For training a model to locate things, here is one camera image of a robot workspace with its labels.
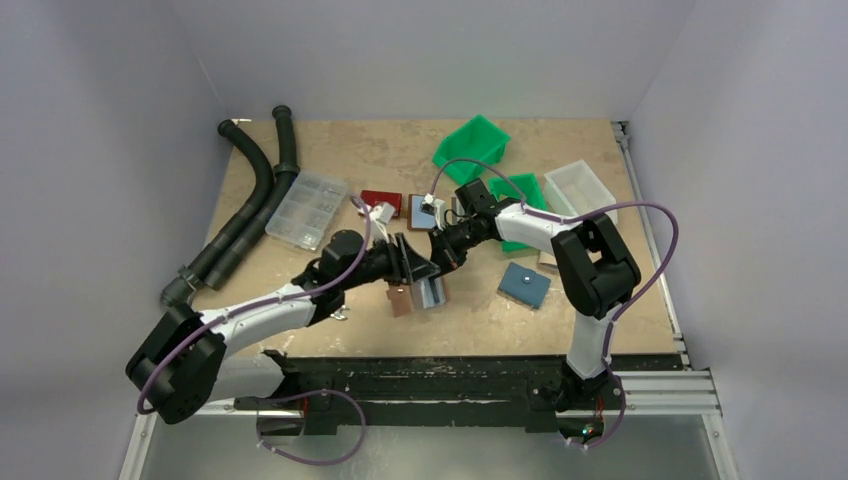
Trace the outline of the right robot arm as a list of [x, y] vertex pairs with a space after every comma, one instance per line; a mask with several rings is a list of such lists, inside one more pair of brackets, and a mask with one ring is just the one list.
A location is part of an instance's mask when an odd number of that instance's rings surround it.
[[633, 299], [641, 272], [617, 227], [604, 213], [566, 218], [511, 197], [497, 199], [480, 180], [456, 191], [463, 208], [452, 224], [428, 232], [430, 260], [444, 274], [462, 266], [484, 241], [522, 243], [554, 256], [576, 314], [558, 398], [575, 401], [610, 378], [610, 344], [618, 317]]

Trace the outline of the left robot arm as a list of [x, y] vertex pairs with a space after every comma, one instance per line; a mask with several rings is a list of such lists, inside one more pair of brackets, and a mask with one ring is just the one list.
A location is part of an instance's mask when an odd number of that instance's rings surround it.
[[139, 390], [136, 410], [179, 423], [211, 400], [222, 365], [238, 351], [329, 318], [348, 290], [376, 281], [411, 285], [440, 272], [402, 234], [369, 244], [359, 233], [342, 230], [302, 273], [271, 293], [206, 311], [179, 303], [163, 314], [126, 365], [126, 376]]

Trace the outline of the pink leather card holder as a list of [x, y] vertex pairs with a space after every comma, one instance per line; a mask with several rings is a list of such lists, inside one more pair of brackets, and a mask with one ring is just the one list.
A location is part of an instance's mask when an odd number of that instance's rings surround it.
[[428, 278], [411, 285], [390, 285], [386, 290], [394, 318], [429, 310], [449, 301], [449, 292], [442, 278]]

